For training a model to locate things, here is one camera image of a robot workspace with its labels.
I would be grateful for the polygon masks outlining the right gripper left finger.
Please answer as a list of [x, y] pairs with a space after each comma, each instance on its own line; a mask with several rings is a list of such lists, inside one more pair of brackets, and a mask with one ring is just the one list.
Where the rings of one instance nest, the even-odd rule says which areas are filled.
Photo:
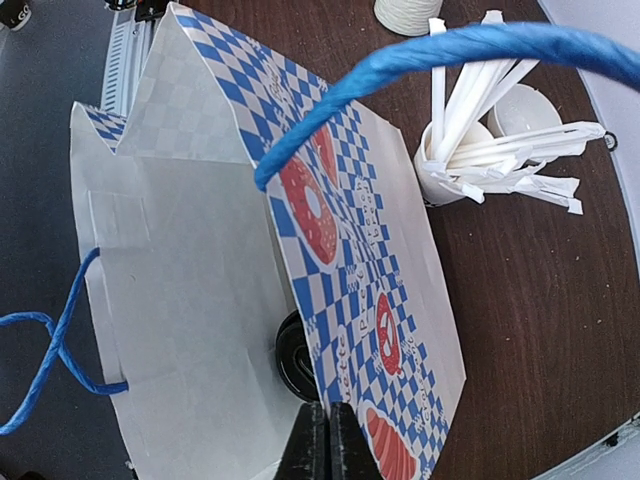
[[302, 404], [273, 479], [330, 479], [329, 450], [329, 424], [322, 404]]

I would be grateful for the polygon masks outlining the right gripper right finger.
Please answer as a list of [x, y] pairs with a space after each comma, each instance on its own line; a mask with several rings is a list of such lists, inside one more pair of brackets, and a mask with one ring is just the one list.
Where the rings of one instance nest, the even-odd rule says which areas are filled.
[[331, 405], [329, 444], [332, 479], [381, 479], [354, 410], [348, 403]]

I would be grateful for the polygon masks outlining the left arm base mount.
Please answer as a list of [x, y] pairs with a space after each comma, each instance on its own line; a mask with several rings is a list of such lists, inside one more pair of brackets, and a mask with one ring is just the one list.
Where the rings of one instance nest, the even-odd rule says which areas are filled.
[[133, 8], [136, 22], [151, 21], [164, 15], [168, 0], [105, 0], [106, 5], [113, 11], [123, 11]]

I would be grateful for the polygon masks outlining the checkered paper takeout bag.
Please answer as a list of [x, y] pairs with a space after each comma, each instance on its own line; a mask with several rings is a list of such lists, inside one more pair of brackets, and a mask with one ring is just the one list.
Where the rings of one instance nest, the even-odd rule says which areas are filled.
[[602, 144], [534, 169], [575, 206], [423, 203], [415, 68], [275, 144], [363, 58], [366, 1], [179, 1], [121, 117], [110, 15], [38, 1], [1, 55], [1, 463], [50, 479], [272, 478], [301, 407], [385, 479], [526, 479], [639, 408], [639, 276]]

